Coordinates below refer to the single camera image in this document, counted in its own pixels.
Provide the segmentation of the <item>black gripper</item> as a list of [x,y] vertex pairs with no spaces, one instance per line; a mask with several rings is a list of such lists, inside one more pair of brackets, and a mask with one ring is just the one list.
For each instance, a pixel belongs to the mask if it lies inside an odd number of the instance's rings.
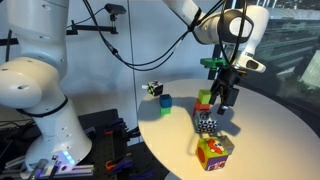
[[239,81],[240,78],[235,70],[223,68],[217,70],[216,77],[210,88],[211,97],[209,104],[214,105],[217,97],[220,97],[221,103],[217,110],[219,115],[223,115],[229,106],[235,104],[239,90],[234,85]]

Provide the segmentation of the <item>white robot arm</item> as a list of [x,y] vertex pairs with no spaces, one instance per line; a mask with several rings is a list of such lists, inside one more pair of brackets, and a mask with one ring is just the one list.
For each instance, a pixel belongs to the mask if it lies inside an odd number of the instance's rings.
[[[266,8],[246,5],[205,14],[193,0],[162,0],[201,44],[238,45],[230,61],[237,69],[263,72],[253,59],[269,19]],[[32,117],[41,131],[27,150],[22,175],[73,171],[92,148],[73,103],[60,89],[67,72],[66,26],[69,0],[7,0],[8,24],[21,55],[1,65],[0,103]]]

